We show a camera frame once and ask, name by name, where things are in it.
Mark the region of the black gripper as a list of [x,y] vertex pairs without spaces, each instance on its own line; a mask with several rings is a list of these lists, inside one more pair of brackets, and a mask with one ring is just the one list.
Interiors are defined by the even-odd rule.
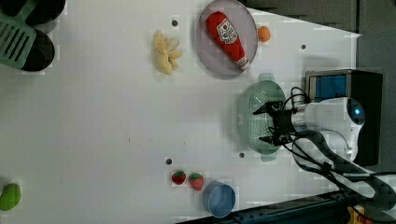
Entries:
[[291,142],[290,135],[293,133],[293,125],[291,122],[292,111],[283,108],[281,101],[264,104],[253,115],[269,114],[272,117],[274,132],[272,136],[259,137],[265,143],[283,146]]

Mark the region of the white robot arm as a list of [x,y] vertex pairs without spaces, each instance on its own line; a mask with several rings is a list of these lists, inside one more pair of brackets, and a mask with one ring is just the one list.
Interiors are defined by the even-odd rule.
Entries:
[[260,140],[274,146],[291,145],[290,152],[301,169],[330,180],[356,203],[382,211],[395,207],[395,186],[389,181],[392,173],[371,172],[354,162],[365,124],[358,101],[340,97],[291,109],[282,101],[268,102],[252,114],[272,119],[272,134]]

